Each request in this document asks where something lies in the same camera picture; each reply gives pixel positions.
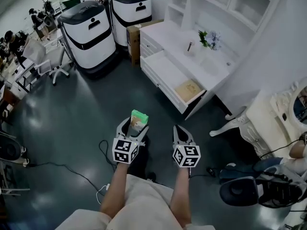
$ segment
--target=black wire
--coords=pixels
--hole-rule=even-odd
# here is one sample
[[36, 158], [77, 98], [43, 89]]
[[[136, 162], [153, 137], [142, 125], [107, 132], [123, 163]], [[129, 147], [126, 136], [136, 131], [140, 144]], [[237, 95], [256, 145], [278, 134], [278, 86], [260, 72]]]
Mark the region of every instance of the black wire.
[[196, 174], [196, 175], [190, 176], [190, 179], [193, 178], [193, 177], [196, 177], [196, 176], [211, 177], [211, 176], [208, 175], [208, 174]]
[[295, 140], [295, 141], [292, 141], [291, 143], [289, 143], [288, 145], [286, 145], [286, 146], [284, 146], [284, 147], [281, 147], [281, 148], [275, 149], [275, 150], [273, 150], [273, 151], [269, 151], [269, 152], [267, 152], [267, 153], [263, 154], [263, 155], [260, 157], [260, 159], [261, 159], [261, 158], [263, 158], [265, 155], [268, 155], [268, 154], [273, 153], [273, 152], [275, 152], [275, 151], [278, 151], [278, 150], [280, 150], [280, 149], [283, 149], [283, 148], [289, 147], [291, 144], [293, 144], [293, 143], [295, 143], [295, 142], [297, 142], [297, 141], [299, 141], [299, 139], [297, 139], [297, 140]]
[[67, 170], [69, 170], [70, 172], [74, 173], [74, 174], [77, 174], [81, 177], [83, 177], [85, 180], [87, 180], [94, 188], [96, 191], [99, 191], [99, 188], [96, 187], [94, 185], [94, 183], [92, 183], [89, 179], [87, 179], [84, 175], [81, 175], [80, 173], [74, 171], [73, 169], [71, 169], [70, 167], [68, 167], [66, 164], [57, 164], [57, 163], [54, 163], [54, 162], [46, 162], [46, 163], [41, 163], [41, 164], [30, 164], [29, 167], [32, 167], [32, 168], [35, 168], [35, 167], [38, 167], [38, 166], [43, 166], [43, 165], [48, 165], [48, 164], [52, 164], [52, 165], [55, 165], [55, 166], [58, 166], [58, 167], [64, 167], [66, 168]]
[[[105, 143], [106, 143], [106, 152], [105, 152], [105, 153], [104, 153], [104, 151], [103, 151], [103, 150], [101, 149], [101, 147], [100, 147], [100, 145], [101, 145], [102, 142], [105, 142]], [[109, 148], [109, 143], [108, 143], [108, 141], [107, 141], [107, 140], [102, 140], [102, 141], [99, 143], [98, 147], [99, 147], [99, 150], [100, 150], [100, 151], [103, 153], [103, 155], [105, 156], [107, 163], [109, 163], [109, 164], [112, 166], [113, 171], [115, 171], [115, 169], [114, 169], [113, 166], [116, 166], [116, 165], [113, 164], [113, 163], [110, 161], [110, 159], [107, 157], [107, 150], [108, 150], [108, 148]], [[66, 168], [68, 171], [70, 171], [70, 172], [72, 172], [72, 173], [74, 173], [74, 174], [76, 174], [76, 175], [79, 175], [79, 176], [83, 177], [85, 180], [87, 180], [87, 181], [95, 188], [95, 190], [96, 190], [97, 192], [99, 192], [99, 188], [98, 188], [97, 186], [95, 186], [94, 183], [92, 183], [92, 182], [91, 182], [88, 178], [86, 178], [84, 175], [82, 175], [82, 174], [80, 174], [80, 173], [74, 171], [74, 170], [71, 169], [70, 167], [68, 167], [66, 164], [57, 164], [57, 163], [54, 163], [54, 162], [46, 162], [46, 163], [41, 163], [41, 164], [29, 164], [28, 166], [29, 166], [30, 168], [34, 168], [34, 167], [43, 166], [43, 165], [48, 165], [48, 164], [51, 164], [51, 165], [54, 165], [54, 166], [58, 166], [58, 167], [64, 167], [64, 168]]]
[[[101, 149], [101, 147], [100, 147], [100, 145], [101, 145], [102, 142], [105, 142], [105, 143], [106, 143], [106, 152], [105, 152], [105, 153], [104, 153], [104, 151], [102, 151], [102, 149]], [[99, 142], [99, 145], [98, 145], [98, 146], [99, 146], [99, 150], [104, 154], [107, 163], [111, 165], [113, 172], [115, 172], [114, 166], [116, 167], [116, 164], [113, 164], [113, 163], [110, 161], [110, 159], [107, 157], [107, 150], [109, 149], [109, 143], [108, 143], [108, 141], [107, 141], [107, 140], [102, 140], [102, 141]]]

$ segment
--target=white vanity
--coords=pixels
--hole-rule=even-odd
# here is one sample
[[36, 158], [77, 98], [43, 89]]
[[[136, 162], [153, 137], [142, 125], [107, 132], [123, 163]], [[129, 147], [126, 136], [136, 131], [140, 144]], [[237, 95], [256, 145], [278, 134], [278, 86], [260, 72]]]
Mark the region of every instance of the white vanity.
[[[165, 21], [141, 29], [141, 68], [187, 119], [209, 101], [262, 33], [279, 0], [169, 0]], [[221, 33], [205, 48], [198, 31]], [[186, 54], [190, 42], [192, 54]], [[193, 80], [201, 91], [184, 101], [175, 90]]]
[[289, 158], [291, 147], [307, 131], [306, 89], [307, 78], [300, 84], [293, 83], [281, 93], [268, 95], [260, 91], [237, 114], [227, 115], [225, 118], [229, 122], [221, 129], [211, 131], [210, 136], [239, 128], [242, 138], [253, 145], [262, 159], [272, 156]]

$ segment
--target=white cabinet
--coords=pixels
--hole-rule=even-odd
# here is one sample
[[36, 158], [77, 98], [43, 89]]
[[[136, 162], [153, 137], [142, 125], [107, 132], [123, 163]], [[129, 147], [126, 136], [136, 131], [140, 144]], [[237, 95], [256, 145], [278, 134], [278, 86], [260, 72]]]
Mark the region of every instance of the white cabinet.
[[182, 114], [188, 108], [189, 104], [206, 92], [202, 89], [200, 93], [185, 102], [178, 95], [175, 88], [190, 79], [199, 86], [201, 85], [171, 53], [164, 50], [149, 57], [141, 56], [141, 68]]
[[169, 0], [165, 20], [182, 30], [211, 31], [233, 59], [243, 58], [261, 34], [279, 0]]
[[[202, 49], [194, 31], [183, 33], [172, 21], [153, 24], [141, 29], [141, 68], [146, 76], [172, 102], [177, 110], [188, 118], [199, 110], [212, 96], [213, 91], [229, 72], [227, 63], [233, 62], [222, 51], [208, 49], [201, 64], [196, 57], [184, 55], [190, 38], [195, 47]], [[201, 91], [188, 101], [184, 101], [176, 88], [192, 80]]]

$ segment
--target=epoxy floor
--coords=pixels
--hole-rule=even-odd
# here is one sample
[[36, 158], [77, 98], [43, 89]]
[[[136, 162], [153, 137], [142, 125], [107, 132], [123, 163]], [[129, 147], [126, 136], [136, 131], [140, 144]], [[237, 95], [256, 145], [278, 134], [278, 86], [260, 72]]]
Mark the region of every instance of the epoxy floor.
[[[209, 131], [226, 123], [214, 100], [185, 121], [141, 69], [132, 68], [127, 60], [99, 80], [89, 80], [75, 69], [70, 74], [69, 79], [58, 77], [56, 87], [42, 77], [12, 112], [12, 126], [3, 127], [28, 148], [33, 163], [64, 163], [97, 187], [106, 185], [113, 171], [98, 144], [106, 139], [112, 146], [117, 125], [133, 109], [149, 116], [148, 170], [156, 173], [159, 183], [170, 187], [175, 183], [177, 168], [171, 159], [175, 124], [189, 130], [201, 147], [201, 161], [192, 174], [206, 174], [207, 166], [221, 168], [254, 159], [237, 130], [209, 136]], [[5, 197], [12, 230], [53, 230], [76, 209], [99, 209], [95, 189], [65, 168], [13, 165], [13, 169], [18, 187], [31, 191]], [[219, 197], [218, 181], [211, 177], [191, 179], [190, 200], [193, 223], [214, 225], [216, 230], [276, 230], [288, 211], [228, 206]]]

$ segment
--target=office chair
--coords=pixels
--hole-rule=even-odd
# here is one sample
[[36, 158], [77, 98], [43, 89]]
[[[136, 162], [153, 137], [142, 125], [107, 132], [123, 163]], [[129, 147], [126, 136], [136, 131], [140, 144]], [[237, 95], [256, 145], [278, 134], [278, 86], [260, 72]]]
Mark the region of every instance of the office chair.
[[64, 46], [57, 44], [56, 48], [46, 52], [45, 46], [31, 38], [24, 47], [23, 57], [28, 58], [35, 64], [34, 68], [38, 70], [40, 76], [48, 73], [49, 77], [52, 78], [52, 74], [55, 73], [52, 83], [53, 86], [56, 86], [56, 79], [60, 72], [69, 78], [69, 73], [62, 69], [64, 66], [71, 64], [71, 61], [68, 61], [62, 65], [64, 51]]

